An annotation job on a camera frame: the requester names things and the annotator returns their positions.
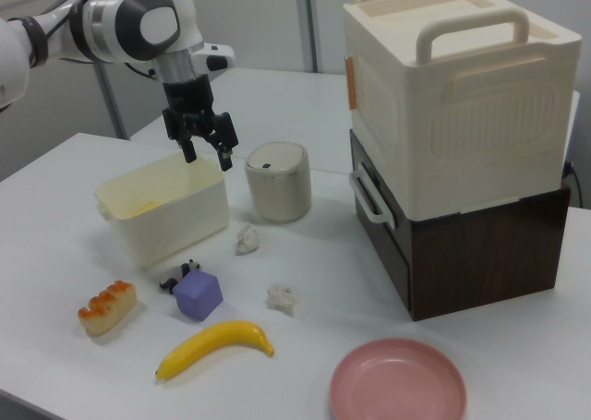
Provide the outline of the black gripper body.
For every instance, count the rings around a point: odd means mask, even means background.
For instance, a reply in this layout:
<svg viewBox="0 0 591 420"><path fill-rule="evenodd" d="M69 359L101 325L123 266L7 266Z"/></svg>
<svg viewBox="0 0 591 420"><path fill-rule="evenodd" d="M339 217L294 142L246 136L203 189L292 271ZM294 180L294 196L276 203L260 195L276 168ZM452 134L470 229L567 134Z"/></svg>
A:
<svg viewBox="0 0 591 420"><path fill-rule="evenodd" d="M164 83L168 135L209 135L213 131L213 93L208 75L183 83Z"/></svg>

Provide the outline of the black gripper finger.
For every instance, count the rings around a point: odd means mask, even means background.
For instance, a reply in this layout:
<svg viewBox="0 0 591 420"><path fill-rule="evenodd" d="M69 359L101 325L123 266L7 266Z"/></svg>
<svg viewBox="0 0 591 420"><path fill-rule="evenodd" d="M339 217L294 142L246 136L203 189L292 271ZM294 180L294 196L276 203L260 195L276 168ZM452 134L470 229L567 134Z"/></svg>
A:
<svg viewBox="0 0 591 420"><path fill-rule="evenodd" d="M166 108L163 110L163 120L168 138L177 143L187 163L194 162L197 159L197 154L191 142L192 135L187 128L184 116Z"/></svg>
<svg viewBox="0 0 591 420"><path fill-rule="evenodd" d="M238 137L229 113L212 114L206 117L203 137L216 151L223 172L233 167L233 148L238 145Z"/></svg>

